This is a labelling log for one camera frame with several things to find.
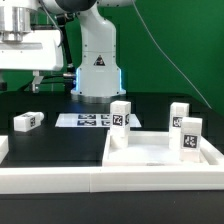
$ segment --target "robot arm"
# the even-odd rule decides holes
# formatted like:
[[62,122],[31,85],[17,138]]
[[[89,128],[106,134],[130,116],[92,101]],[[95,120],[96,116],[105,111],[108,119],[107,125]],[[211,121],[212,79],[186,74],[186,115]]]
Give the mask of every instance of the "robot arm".
[[46,8],[54,13],[79,12],[90,9],[96,0],[42,0]]

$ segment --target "green wall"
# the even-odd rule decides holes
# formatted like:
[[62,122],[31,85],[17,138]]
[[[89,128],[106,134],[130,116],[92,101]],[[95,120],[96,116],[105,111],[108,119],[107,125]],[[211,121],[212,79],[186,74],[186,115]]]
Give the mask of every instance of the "green wall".
[[[137,0],[136,5],[156,41],[188,76],[214,110],[224,115],[223,0]],[[117,64],[129,92],[188,93],[195,90],[164,58],[142,26],[135,10],[104,8],[101,14],[117,28]],[[81,63],[78,21],[67,26],[74,64]],[[9,90],[31,75],[7,72]]]

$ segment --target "white cuboid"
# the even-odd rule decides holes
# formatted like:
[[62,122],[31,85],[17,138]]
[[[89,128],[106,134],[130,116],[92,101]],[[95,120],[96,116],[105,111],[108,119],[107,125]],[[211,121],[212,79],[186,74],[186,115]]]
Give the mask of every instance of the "white cuboid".
[[9,151],[8,137],[0,136],[0,163],[3,161]]
[[224,165],[224,156],[201,138],[200,162],[180,160],[180,151],[169,149],[168,132],[130,131],[128,147],[115,149],[108,131],[103,166],[209,166]]

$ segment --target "black tabletop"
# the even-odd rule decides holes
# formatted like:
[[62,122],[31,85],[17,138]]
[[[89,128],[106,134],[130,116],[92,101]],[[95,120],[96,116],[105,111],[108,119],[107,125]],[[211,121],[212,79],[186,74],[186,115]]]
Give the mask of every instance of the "black tabletop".
[[[168,131],[173,102],[190,104],[190,116],[203,118],[202,135],[224,152],[224,118],[188,95],[128,93],[142,128]],[[7,92],[0,95],[0,134],[9,153],[0,167],[101,166],[108,128],[55,127],[60,113],[109,113],[109,104],[72,101],[64,93]],[[13,117],[45,114],[40,127],[13,130]],[[0,195],[1,223],[222,223],[224,191],[108,192]]]

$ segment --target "white block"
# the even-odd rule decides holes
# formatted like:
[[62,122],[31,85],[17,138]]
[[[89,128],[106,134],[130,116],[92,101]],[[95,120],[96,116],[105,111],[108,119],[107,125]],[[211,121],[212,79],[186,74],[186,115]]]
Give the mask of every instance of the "white block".
[[200,162],[201,130],[201,118],[183,118],[181,125],[180,160]]
[[124,137],[130,131],[129,116],[131,113],[131,103],[127,101],[114,101],[110,104],[111,113],[111,135]]
[[189,116],[189,104],[174,102],[170,106],[169,148],[180,149],[181,122],[183,117]]
[[9,151],[8,136],[0,136],[0,163]]
[[114,114],[130,114],[131,102],[116,100],[110,104],[110,112]]
[[14,130],[27,132],[41,125],[44,114],[41,112],[27,112],[14,117]]

